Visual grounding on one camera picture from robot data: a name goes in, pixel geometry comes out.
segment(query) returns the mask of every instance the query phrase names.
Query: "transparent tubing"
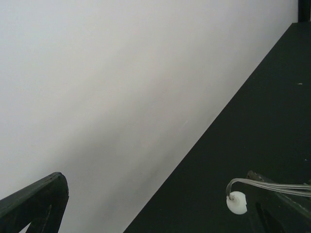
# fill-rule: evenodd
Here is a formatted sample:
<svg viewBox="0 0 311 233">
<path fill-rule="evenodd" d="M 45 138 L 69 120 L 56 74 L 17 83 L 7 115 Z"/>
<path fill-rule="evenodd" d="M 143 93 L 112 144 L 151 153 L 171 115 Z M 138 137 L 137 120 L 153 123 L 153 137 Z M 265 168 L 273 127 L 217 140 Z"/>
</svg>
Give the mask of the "transparent tubing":
<svg viewBox="0 0 311 233">
<path fill-rule="evenodd" d="M 303 197 L 310 197 L 311 198 L 311 192 L 309 192 L 309 191 L 292 190 L 292 189 L 311 190 L 311 185 L 267 183 L 267 182 L 253 181 L 253 180 L 243 179 L 243 178 L 235 178 L 229 182 L 229 184 L 227 185 L 227 188 L 226 188 L 226 194 L 230 200 L 233 200 L 230 196 L 231 186 L 236 182 L 250 184 L 250 185 L 258 187 L 258 188 L 263 188 L 263 189 L 267 189 L 267 190 L 275 191 L 275 192 L 279 192 L 279 193 L 285 193 L 285 194 L 291 194 L 291 195 L 297 195 L 297 196 L 303 196 Z"/>
</svg>

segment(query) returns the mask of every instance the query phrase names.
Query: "black frame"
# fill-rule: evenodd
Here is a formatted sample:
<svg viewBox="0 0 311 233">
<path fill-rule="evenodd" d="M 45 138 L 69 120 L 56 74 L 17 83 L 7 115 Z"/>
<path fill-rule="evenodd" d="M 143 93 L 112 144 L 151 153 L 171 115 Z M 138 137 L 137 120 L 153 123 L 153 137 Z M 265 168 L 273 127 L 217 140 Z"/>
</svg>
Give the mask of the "black frame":
<svg viewBox="0 0 311 233">
<path fill-rule="evenodd" d="M 60 172 L 0 200 L 0 232 L 57 233 L 69 199 L 68 184 Z"/>
</svg>

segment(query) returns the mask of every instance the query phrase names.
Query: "white wall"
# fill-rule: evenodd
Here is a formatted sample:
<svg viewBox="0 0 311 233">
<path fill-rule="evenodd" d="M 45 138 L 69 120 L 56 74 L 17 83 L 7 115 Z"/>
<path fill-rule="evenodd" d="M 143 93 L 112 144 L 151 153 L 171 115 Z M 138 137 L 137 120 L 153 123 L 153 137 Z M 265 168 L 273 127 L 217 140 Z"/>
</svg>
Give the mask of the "white wall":
<svg viewBox="0 0 311 233">
<path fill-rule="evenodd" d="M 61 171 L 61 232 L 122 232 L 296 19 L 296 0 L 1 1 L 0 199 Z"/>
</svg>

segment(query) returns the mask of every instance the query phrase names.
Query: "white knob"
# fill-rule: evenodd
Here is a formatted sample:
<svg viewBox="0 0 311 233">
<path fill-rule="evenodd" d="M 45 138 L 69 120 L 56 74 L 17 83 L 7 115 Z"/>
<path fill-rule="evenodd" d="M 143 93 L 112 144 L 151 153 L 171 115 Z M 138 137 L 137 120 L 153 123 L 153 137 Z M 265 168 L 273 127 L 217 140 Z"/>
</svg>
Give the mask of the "white knob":
<svg viewBox="0 0 311 233">
<path fill-rule="evenodd" d="M 230 198 L 227 196 L 227 206 L 231 212 L 236 215 L 242 215 L 247 212 L 246 196 L 244 193 L 234 191 L 230 193 Z"/>
</svg>

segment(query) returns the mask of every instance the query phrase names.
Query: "black bracket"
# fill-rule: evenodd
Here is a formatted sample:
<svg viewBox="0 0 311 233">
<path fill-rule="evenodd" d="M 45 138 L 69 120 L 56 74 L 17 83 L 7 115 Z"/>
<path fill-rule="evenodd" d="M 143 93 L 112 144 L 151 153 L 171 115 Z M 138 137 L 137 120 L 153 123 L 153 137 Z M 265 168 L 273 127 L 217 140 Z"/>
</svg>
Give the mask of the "black bracket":
<svg viewBox="0 0 311 233">
<path fill-rule="evenodd" d="M 69 199 L 68 184 L 60 172 L 0 200 L 0 232 L 57 233 Z"/>
<path fill-rule="evenodd" d="M 247 179 L 273 183 L 249 171 Z M 311 200 L 245 186 L 247 214 L 255 233 L 311 232 Z"/>
</svg>

